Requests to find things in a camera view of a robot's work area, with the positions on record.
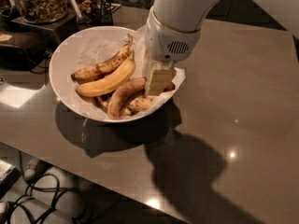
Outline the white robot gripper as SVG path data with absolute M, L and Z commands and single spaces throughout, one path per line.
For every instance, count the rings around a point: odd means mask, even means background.
M 177 73 L 174 63 L 186 60 L 191 55 L 200 34 L 201 30 L 183 33 L 169 28 L 158 20 L 153 8 L 149 10 L 145 44 L 149 56 L 155 61 L 150 61 L 146 68 L 147 95 L 159 96 L 171 84 Z

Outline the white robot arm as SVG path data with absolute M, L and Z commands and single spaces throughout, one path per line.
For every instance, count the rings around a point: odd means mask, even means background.
M 201 34 L 208 12 L 220 0 L 154 0 L 146 24 L 147 95 L 160 95 L 170 85 L 174 65 L 186 60 Z

